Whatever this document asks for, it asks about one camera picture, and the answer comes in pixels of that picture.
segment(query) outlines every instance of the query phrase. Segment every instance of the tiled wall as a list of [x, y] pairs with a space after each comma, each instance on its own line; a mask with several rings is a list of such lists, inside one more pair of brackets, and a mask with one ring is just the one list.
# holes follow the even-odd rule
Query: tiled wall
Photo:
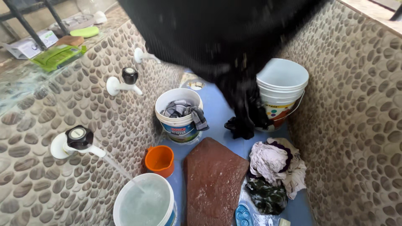
[[310, 73], [289, 124], [318, 225], [402, 225], [401, 44], [332, 0], [279, 56]]
[[[145, 60], [135, 64], [144, 40], [128, 21], [45, 86], [1, 116], [0, 226], [108, 225], [123, 177], [97, 156], [78, 154], [58, 160], [50, 154], [57, 134], [82, 124], [133, 176], [145, 171], [147, 147], [161, 129], [154, 104], [177, 88], [182, 69]], [[144, 95], [106, 91], [109, 76], [136, 67]]]

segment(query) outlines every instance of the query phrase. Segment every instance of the orange mug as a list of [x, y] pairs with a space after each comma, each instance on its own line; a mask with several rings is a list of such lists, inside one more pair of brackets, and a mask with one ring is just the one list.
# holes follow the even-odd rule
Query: orange mug
[[174, 170], [174, 154], [170, 147], [159, 145], [149, 147], [145, 156], [145, 165], [150, 171], [164, 178], [172, 175]]

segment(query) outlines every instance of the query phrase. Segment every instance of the blue soap dish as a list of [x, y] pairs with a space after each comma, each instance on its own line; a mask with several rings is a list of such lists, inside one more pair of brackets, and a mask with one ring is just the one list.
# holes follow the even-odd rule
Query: blue soap dish
[[254, 226], [248, 207], [240, 204], [235, 212], [237, 226]]

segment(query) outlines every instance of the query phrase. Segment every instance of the checkered cloth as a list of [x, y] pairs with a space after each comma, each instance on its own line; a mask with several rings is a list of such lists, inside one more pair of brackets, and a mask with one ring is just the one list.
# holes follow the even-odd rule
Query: checkered cloth
[[199, 107], [192, 107], [186, 101], [172, 101], [160, 114], [169, 118], [181, 118], [191, 114], [197, 130], [204, 131], [209, 129], [204, 112]]

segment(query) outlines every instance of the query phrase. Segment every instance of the blue tile floor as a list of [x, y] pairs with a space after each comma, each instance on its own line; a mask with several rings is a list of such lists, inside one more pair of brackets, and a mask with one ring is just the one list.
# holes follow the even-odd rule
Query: blue tile floor
[[[249, 159], [248, 155], [255, 142], [265, 141], [268, 137], [289, 138], [287, 127], [284, 125], [280, 130], [273, 133], [255, 132], [255, 136], [250, 140], [242, 138], [233, 139], [229, 130], [224, 128], [225, 122], [234, 112], [226, 103], [222, 93], [214, 84], [206, 83], [201, 90], [196, 90], [204, 104], [204, 116], [207, 119], [209, 130], [202, 132], [200, 141], [205, 137], [211, 137], [223, 144], [237, 155]], [[160, 145], [171, 147], [174, 152], [174, 172], [167, 178], [173, 188], [174, 199], [177, 204], [178, 221], [177, 226], [183, 223], [186, 207], [186, 185], [183, 174], [183, 160], [186, 155], [196, 146], [197, 142], [190, 145], [179, 145], [170, 140], [162, 140]], [[286, 209], [279, 216], [268, 216], [255, 219], [255, 226], [277, 226], [279, 218], [287, 219], [292, 226], [315, 226], [311, 208], [308, 203], [306, 190], [297, 193], [294, 200], [290, 200]]]

